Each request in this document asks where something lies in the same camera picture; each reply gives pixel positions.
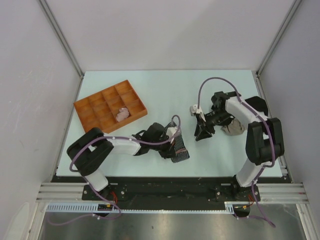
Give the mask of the striped navy underwear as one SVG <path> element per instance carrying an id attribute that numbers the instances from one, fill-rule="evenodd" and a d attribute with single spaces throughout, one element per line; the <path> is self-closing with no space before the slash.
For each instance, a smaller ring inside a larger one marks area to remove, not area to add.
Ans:
<path id="1" fill-rule="evenodd" d="M 171 158 L 171 162 L 176 164 L 176 163 L 180 163 L 182 161 L 188 160 L 190 158 L 190 154 L 185 146 L 182 134 L 177 136 L 174 139 L 174 141 L 175 141 L 175 145 L 174 145 L 175 157 Z"/>

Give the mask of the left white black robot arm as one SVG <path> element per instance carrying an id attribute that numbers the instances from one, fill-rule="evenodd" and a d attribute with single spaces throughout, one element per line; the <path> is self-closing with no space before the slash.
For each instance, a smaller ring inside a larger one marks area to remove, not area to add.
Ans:
<path id="1" fill-rule="evenodd" d="M 109 136 L 94 127 L 71 144 L 66 153 L 71 160 L 69 170 L 79 173 L 93 189 L 100 200 L 110 196 L 111 188 L 100 166 L 110 155 L 141 156 L 150 150 L 159 153 L 163 159 L 179 163 L 191 157 L 187 150 L 181 130 L 175 122 L 163 126 L 153 123 L 146 130 L 131 136 Z"/>

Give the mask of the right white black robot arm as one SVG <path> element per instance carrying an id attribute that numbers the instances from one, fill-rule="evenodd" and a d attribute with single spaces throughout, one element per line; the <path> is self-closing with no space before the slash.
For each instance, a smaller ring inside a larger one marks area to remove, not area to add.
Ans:
<path id="1" fill-rule="evenodd" d="M 282 124 L 278 118 L 269 118 L 258 111 L 236 92 L 222 91 L 211 97 L 211 112 L 204 113 L 199 104 L 189 108 L 196 118 L 195 140 L 208 139 L 215 133 L 216 126 L 227 126 L 234 121 L 246 129 L 245 153 L 247 159 L 241 170 L 233 176 L 230 194 L 242 201 L 254 194 L 254 186 L 266 168 L 272 168 L 278 157 L 284 155 Z"/>

